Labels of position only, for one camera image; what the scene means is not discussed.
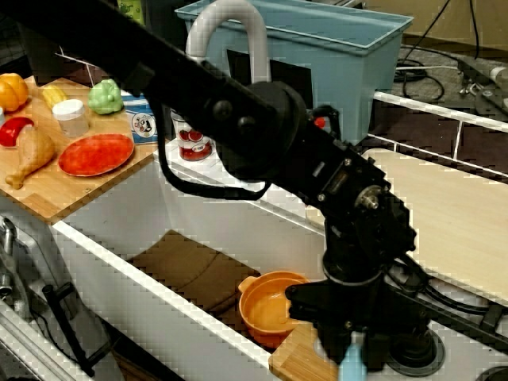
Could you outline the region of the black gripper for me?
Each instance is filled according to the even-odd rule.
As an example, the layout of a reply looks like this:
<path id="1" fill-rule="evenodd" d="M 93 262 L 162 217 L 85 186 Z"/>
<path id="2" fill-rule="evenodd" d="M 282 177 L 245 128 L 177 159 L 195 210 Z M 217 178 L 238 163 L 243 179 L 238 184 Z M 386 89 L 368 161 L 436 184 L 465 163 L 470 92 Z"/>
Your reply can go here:
<path id="1" fill-rule="evenodd" d="M 364 337 L 364 365 L 382 370 L 390 347 L 400 337 L 425 337 L 429 317 L 413 294 L 383 279 L 346 286 L 331 280 L 289 286 L 290 317 L 310 322 L 325 354 L 337 365 L 346 356 L 352 333 Z"/>

